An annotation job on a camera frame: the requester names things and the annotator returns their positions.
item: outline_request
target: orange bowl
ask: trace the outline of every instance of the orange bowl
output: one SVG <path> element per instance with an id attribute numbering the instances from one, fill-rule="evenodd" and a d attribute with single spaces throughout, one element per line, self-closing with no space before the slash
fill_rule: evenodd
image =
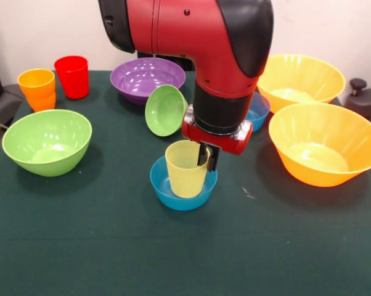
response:
<path id="1" fill-rule="evenodd" d="M 346 86 L 342 73 L 323 60 L 281 54 L 268 58 L 258 89 L 271 104 L 271 112 L 299 102 L 329 103 Z"/>
<path id="2" fill-rule="evenodd" d="M 293 104 L 273 115 L 269 135 L 287 171 L 332 187 L 371 169 L 371 122 L 331 104 Z"/>

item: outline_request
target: blue bowl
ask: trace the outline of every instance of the blue bowl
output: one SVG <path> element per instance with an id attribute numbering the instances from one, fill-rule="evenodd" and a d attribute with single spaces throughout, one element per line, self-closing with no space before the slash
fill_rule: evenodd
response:
<path id="1" fill-rule="evenodd" d="M 183 199 L 174 195 L 171 190 L 165 156 L 159 158 L 150 170 L 150 181 L 158 198 L 168 208 L 177 211 L 195 210 L 204 205 L 208 201 L 211 191 L 217 183 L 217 177 L 217 171 L 208 172 L 201 193 L 190 199 Z"/>
<path id="2" fill-rule="evenodd" d="M 253 123 L 253 132 L 259 130 L 271 111 L 271 105 L 267 99 L 257 92 L 254 92 L 250 109 L 248 110 L 246 120 Z"/>

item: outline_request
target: red robot arm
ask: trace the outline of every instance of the red robot arm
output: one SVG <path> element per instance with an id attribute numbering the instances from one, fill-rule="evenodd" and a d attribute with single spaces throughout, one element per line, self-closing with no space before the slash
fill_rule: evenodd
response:
<path id="1" fill-rule="evenodd" d="M 245 121 L 273 34 L 270 0 L 99 0 L 109 39 L 121 50 L 186 57 L 196 72 L 186 138 L 240 154 L 252 132 Z"/>

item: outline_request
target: yellow cup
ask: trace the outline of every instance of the yellow cup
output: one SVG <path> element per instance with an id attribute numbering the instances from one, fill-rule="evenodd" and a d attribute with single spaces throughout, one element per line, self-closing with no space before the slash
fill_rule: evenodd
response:
<path id="1" fill-rule="evenodd" d="M 55 108 L 55 76 L 48 69 L 32 69 L 17 78 L 30 107 L 39 112 Z"/>
<path id="2" fill-rule="evenodd" d="M 182 140 L 171 144 L 165 151 L 169 183 L 178 197 L 191 198 L 202 191 L 208 162 L 197 165 L 199 147 L 196 142 Z"/>

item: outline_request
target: plastic cup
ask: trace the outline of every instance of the plastic cup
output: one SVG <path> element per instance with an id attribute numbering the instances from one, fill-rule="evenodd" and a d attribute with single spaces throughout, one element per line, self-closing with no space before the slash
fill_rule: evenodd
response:
<path id="1" fill-rule="evenodd" d="M 88 61 L 84 57 L 70 55 L 54 64 L 63 91 L 69 99 L 82 99 L 89 94 Z"/>
<path id="2" fill-rule="evenodd" d="M 202 191 L 208 162 L 197 165 L 199 147 L 196 142 L 182 140 L 171 144 L 165 151 L 169 182 L 178 197 L 191 198 Z"/>
<path id="3" fill-rule="evenodd" d="M 157 136 L 165 137 L 180 129 L 188 103 L 180 90 L 170 84 L 154 90 L 145 107 L 146 124 Z"/>
<path id="4" fill-rule="evenodd" d="M 48 69 L 31 69 L 21 73 L 17 83 L 34 112 L 55 108 L 55 75 Z"/>

